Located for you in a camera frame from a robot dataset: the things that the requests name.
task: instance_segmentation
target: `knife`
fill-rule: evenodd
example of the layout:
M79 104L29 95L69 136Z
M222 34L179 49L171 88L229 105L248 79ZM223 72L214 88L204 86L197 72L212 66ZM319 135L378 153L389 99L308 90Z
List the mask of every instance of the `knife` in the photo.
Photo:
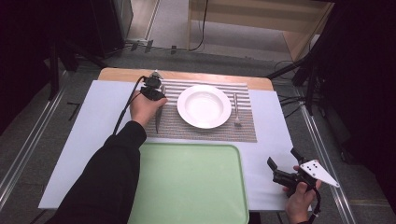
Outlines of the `knife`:
M165 95L166 88L164 85L161 85L161 92L163 95ZM163 114L163 105L158 108L157 112L155 113L155 131L160 130L160 121L161 121L161 115Z

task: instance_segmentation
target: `fork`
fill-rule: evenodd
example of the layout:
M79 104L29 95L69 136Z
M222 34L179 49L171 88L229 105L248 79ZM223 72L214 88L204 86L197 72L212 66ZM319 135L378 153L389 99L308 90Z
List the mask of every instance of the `fork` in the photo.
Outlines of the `fork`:
M236 93L233 94L233 103L235 104L235 114L236 118L235 121L233 122L233 125L240 127L241 126L241 120L239 120L239 113L238 113L238 97L236 96Z

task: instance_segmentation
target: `white plate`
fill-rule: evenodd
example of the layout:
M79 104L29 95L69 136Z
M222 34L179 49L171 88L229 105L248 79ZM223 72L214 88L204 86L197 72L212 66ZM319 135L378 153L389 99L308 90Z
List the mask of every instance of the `white plate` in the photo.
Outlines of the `white plate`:
M231 115L231 102L216 87L197 85L184 90L177 99L177 111L190 125L211 129L219 127Z

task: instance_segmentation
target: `wooden board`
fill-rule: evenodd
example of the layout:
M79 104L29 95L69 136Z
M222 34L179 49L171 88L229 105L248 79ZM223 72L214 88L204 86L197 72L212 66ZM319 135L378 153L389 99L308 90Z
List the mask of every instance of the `wooden board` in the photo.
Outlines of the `wooden board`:
M202 20L205 0L190 0L191 20ZM317 26L318 15L330 3L311 0L210 0L207 21L300 32Z
M123 69L123 68L105 68L101 71L98 80L108 81L130 81L136 82L141 76L148 77L153 70L148 69ZM274 87L271 80L265 77L239 77L224 76L204 73L187 73L173 71L158 71L163 78L167 79L190 79L205 80L213 82L242 82L247 83L250 90L273 91Z

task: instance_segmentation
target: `utensil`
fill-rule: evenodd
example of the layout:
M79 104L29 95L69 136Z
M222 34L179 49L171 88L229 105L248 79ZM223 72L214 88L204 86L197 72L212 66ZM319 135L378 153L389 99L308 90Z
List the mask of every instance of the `utensil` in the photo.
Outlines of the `utensil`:
M166 88L164 85L161 85L161 92L163 93L163 95L166 94ZM160 121L162 114L163 114L163 106L160 106L160 108L158 108L157 112L155 113L155 131L157 133L160 130Z
M233 103L235 104L235 114L236 114L236 118L235 121L233 122L233 125L235 125L236 127L240 127L241 126L241 120L239 120L239 112L238 112L238 97L236 96L236 93L233 94Z

